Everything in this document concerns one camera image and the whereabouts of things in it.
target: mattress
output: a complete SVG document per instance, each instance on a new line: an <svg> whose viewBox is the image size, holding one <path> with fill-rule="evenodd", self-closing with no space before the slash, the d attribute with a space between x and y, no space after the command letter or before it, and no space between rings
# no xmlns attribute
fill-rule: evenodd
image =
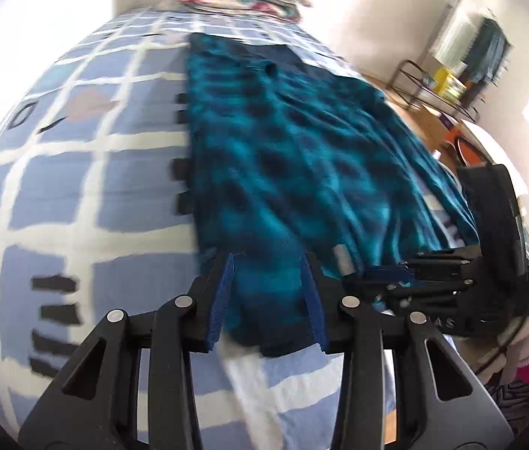
<svg viewBox="0 0 529 450"><path fill-rule="evenodd" d="M174 214L182 186L169 177L170 161L187 156L192 32L285 44L306 64L362 79L297 25L154 8L115 17L38 79L0 127L0 423L13 436L107 312L157 309L198 274L192 217ZM462 245L439 202L425 198ZM148 359L144 350L142 441ZM341 356L313 345L267 359L223 333L191 363L206 450L328 448Z"/></svg>

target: blue gripper pad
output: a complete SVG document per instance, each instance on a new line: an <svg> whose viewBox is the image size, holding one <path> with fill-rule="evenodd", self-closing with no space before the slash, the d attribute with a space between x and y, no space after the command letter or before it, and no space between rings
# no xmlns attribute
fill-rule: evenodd
<svg viewBox="0 0 529 450"><path fill-rule="evenodd" d="M310 270L310 262L305 255L300 260L300 279L314 341L321 346L322 351L325 351L329 345L325 330L325 312L322 309L321 298L318 296L316 283Z"/></svg>
<svg viewBox="0 0 529 450"><path fill-rule="evenodd" d="M234 274L235 264L233 263L233 254L231 253L227 255L225 268L220 276L216 293L210 305L210 323L208 324L208 334L206 335L206 346L209 351L212 350L212 347L214 347L214 344L220 337L220 330L225 320L225 312L229 305Z"/></svg>

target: bed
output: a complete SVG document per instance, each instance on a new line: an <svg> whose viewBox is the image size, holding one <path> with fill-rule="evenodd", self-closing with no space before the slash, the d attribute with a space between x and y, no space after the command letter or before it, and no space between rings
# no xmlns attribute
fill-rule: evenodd
<svg viewBox="0 0 529 450"><path fill-rule="evenodd" d="M183 187L169 176L170 161L188 154L182 97L193 32L285 44L305 64L362 79L295 24L152 7L115 17L40 77L0 126L0 424L13 436L107 312L156 309L198 274L192 217L174 213ZM452 246L462 245L424 196ZM142 441L148 358L145 350ZM205 449L328 448L341 356L313 345L265 358L223 334L191 361Z"/></svg>

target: teal plaid garment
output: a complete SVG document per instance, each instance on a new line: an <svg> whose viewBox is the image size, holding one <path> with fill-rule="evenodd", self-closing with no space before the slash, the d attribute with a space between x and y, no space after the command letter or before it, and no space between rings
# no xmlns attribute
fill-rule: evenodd
<svg viewBox="0 0 529 450"><path fill-rule="evenodd" d="M217 249L235 254L226 328L237 341L310 334L305 250L338 276L338 243L360 272L448 248L418 180L478 243L452 178L370 84L307 66L284 45L201 33L187 70L199 250L205 270Z"/></svg>

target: silver screw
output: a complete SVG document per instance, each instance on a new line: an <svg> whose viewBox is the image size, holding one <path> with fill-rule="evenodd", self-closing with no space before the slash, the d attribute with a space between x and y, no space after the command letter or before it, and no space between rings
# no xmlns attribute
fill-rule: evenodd
<svg viewBox="0 0 529 450"><path fill-rule="evenodd" d="M344 296L341 304L346 308L358 308L360 306L360 300L356 296Z"/></svg>
<svg viewBox="0 0 529 450"><path fill-rule="evenodd" d="M121 321L124 318L124 313L120 309L113 309L106 315L106 320L110 321L110 323L116 323L117 321Z"/></svg>
<svg viewBox="0 0 529 450"><path fill-rule="evenodd" d="M193 303L193 299L191 299L190 296L185 296L185 295L179 296L175 300L175 306L177 308L189 308L192 303Z"/></svg>
<svg viewBox="0 0 529 450"><path fill-rule="evenodd" d="M416 324L423 324L425 321L427 321L427 317L420 311L413 311L410 313L410 321Z"/></svg>

